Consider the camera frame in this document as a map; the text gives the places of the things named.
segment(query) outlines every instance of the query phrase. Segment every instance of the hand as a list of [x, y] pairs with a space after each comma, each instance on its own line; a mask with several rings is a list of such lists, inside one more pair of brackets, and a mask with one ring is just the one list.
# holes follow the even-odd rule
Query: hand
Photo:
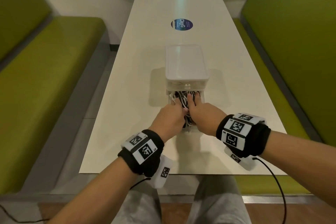
[[192, 120], [196, 123], [200, 132], [216, 137], [216, 131], [226, 113], [209, 103], [202, 103], [200, 94], [196, 92], [195, 102], [191, 94], [188, 94], [188, 107]]
[[182, 108], [180, 100], [176, 98], [175, 102], [171, 101], [171, 104], [161, 108], [148, 129], [157, 133], [166, 143], [170, 138], [181, 132], [185, 123], [184, 116], [188, 111], [188, 108]]

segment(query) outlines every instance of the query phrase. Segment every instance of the green cushion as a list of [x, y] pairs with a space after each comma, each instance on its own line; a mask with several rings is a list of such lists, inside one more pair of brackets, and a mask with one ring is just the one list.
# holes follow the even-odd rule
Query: green cushion
[[[264, 83], [267, 93], [272, 100], [286, 132], [293, 136], [309, 139], [299, 119], [277, 86], [239, 19], [233, 19], [233, 22], [237, 27], [262, 82]], [[271, 175], [235, 175], [235, 178], [242, 195], [280, 194], [279, 187]], [[285, 194], [309, 193], [308, 190], [289, 176], [277, 176], [277, 178]]]
[[50, 12], [44, 0], [0, 0], [0, 61]]
[[255, 68], [259, 73], [262, 82], [264, 83], [267, 93], [272, 100], [272, 103], [281, 119], [281, 122], [286, 132], [292, 136], [309, 139], [298, 117], [295, 115], [287, 99], [279, 89], [277, 83], [274, 81], [271, 73], [267, 69], [258, 51], [254, 47], [243, 25], [240, 23], [239, 19], [233, 19], [233, 22], [237, 27], [240, 37], [243, 40], [246, 49], [250, 54], [250, 57], [254, 63]]
[[242, 14], [318, 133], [336, 146], [336, 0], [248, 0]]
[[0, 72], [0, 194], [23, 185], [105, 29], [57, 17]]
[[[238, 188], [242, 195], [281, 194], [280, 189], [272, 175], [235, 175]], [[284, 194], [310, 193], [288, 175], [276, 176]]]

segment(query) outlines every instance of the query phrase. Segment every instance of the white table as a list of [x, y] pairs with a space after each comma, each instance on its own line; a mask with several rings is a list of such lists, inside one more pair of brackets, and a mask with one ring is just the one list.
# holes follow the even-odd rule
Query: white table
[[[180, 18], [194, 26], [173, 29], [171, 22]], [[101, 172], [120, 144], [148, 128], [168, 103], [165, 46], [171, 44], [202, 47], [210, 71], [206, 102], [227, 114], [265, 117], [271, 129], [286, 132], [223, 0], [135, 0], [80, 173]], [[166, 143], [163, 154], [174, 160], [171, 174], [270, 174], [259, 162], [253, 171], [244, 170], [224, 147], [202, 133], [181, 133]]]

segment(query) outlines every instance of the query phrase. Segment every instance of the round blue sticker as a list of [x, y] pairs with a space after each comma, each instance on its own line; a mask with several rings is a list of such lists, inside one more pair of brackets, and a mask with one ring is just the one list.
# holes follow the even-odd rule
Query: round blue sticker
[[187, 19], [176, 19], [170, 24], [176, 30], [189, 30], [193, 27], [193, 23]]

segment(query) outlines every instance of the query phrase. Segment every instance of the wooden floor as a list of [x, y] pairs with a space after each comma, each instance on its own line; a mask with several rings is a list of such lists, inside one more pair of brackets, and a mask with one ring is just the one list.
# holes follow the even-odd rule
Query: wooden floor
[[[40, 203], [41, 216], [52, 218], [58, 213], [64, 203]], [[282, 223], [284, 216], [283, 204], [246, 204], [247, 211], [253, 224]], [[162, 224], [185, 224], [191, 209], [191, 204], [163, 203]], [[286, 224], [335, 224], [336, 209], [325, 205], [287, 205]]]

